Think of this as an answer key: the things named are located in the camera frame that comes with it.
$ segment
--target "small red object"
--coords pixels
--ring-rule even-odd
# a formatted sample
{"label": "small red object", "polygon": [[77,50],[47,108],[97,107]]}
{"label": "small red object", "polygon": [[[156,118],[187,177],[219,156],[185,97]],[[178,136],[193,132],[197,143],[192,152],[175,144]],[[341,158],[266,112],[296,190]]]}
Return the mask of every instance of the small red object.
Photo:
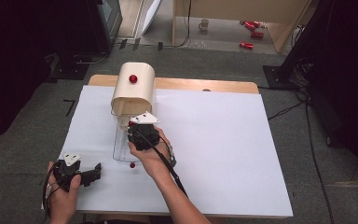
{"label": "small red object", "polygon": [[251,21],[255,28],[260,27],[260,21]]}
{"label": "small red object", "polygon": [[263,36],[264,36],[264,33],[261,33],[261,32],[252,32],[252,34],[251,34],[251,37],[253,37],[253,38],[263,38]]}
{"label": "small red object", "polygon": [[251,43],[246,43],[244,41],[241,41],[240,42],[240,48],[243,48],[243,49],[253,49],[253,44]]}
{"label": "small red object", "polygon": [[255,30],[255,26],[249,21],[246,21],[243,25],[252,32]]}
{"label": "small red object", "polygon": [[130,75],[130,83],[136,83],[138,81],[138,77],[136,75]]}

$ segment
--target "person's right hand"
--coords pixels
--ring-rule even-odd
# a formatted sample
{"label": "person's right hand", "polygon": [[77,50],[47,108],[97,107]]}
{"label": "person's right hand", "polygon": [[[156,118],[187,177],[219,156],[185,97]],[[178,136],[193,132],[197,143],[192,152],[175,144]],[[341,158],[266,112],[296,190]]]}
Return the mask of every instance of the person's right hand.
{"label": "person's right hand", "polygon": [[[160,128],[156,126],[154,127],[158,131],[159,136],[162,139],[164,139],[168,145],[171,145],[170,141],[167,139],[164,132]],[[165,163],[159,157],[157,152],[153,150],[153,148],[150,148],[148,150],[138,151],[136,150],[136,147],[132,142],[129,142],[129,147],[131,150],[131,154],[137,157],[142,162],[145,170],[152,178],[156,178],[159,176],[166,176],[166,175],[171,176],[170,171],[165,166]],[[165,145],[165,143],[162,140],[160,140],[158,145],[156,145],[156,149],[159,152],[161,152],[168,161],[170,161],[170,152],[167,149],[167,145]]]}

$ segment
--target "floor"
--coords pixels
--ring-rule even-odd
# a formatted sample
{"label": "floor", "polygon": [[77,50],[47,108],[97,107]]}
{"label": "floor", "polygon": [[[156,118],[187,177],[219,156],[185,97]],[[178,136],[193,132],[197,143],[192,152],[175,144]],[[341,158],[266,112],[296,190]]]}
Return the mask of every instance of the floor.
{"label": "floor", "polygon": [[[142,35],[142,29],[145,22],[146,12],[150,8],[152,0],[145,0],[144,9],[140,15],[138,27],[136,28],[136,35],[134,38],[127,38],[128,43],[134,43],[135,38],[140,38],[140,45],[158,45],[158,42],[162,42],[164,46],[172,45],[172,1],[162,1],[158,9],[158,12],[153,19],[152,23],[148,27],[144,35]],[[131,14],[127,5],[121,4],[123,14]],[[189,20],[189,33],[190,38],[185,43],[186,48],[190,49],[216,49],[224,51],[244,51],[251,53],[265,53],[265,54],[277,54],[274,46],[272,45],[271,38],[269,37],[268,27],[257,28],[257,32],[264,33],[262,39],[255,39],[250,37],[250,31],[243,25],[240,25],[239,21],[226,21],[226,20],[214,20],[208,19],[208,30],[201,31],[199,24],[201,18],[190,18]],[[187,35],[187,18],[176,18],[176,38],[175,46],[182,44]],[[239,47],[241,41],[254,44],[254,48],[243,49]],[[290,52],[291,43],[290,40],[283,48],[281,54],[287,55]]]}

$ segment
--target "white paper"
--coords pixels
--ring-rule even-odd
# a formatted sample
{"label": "white paper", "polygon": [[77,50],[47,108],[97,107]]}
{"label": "white paper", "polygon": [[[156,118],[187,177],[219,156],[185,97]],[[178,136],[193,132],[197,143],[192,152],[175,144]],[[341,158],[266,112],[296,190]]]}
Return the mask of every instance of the white paper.
{"label": "white paper", "polygon": [[[62,151],[81,154],[82,171],[102,163],[102,176],[81,188],[78,210],[168,213],[153,180],[113,160],[114,88],[85,86]],[[156,90],[153,114],[171,141],[175,172],[206,215],[290,217],[281,166],[259,94]]]}

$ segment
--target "red knob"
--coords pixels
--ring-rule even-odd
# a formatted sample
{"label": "red knob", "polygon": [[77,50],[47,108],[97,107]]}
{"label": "red knob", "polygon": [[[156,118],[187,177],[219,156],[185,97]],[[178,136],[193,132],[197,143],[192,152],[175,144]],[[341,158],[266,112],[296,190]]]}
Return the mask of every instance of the red knob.
{"label": "red knob", "polygon": [[138,81],[138,77],[136,75],[130,75],[130,83],[136,83]]}

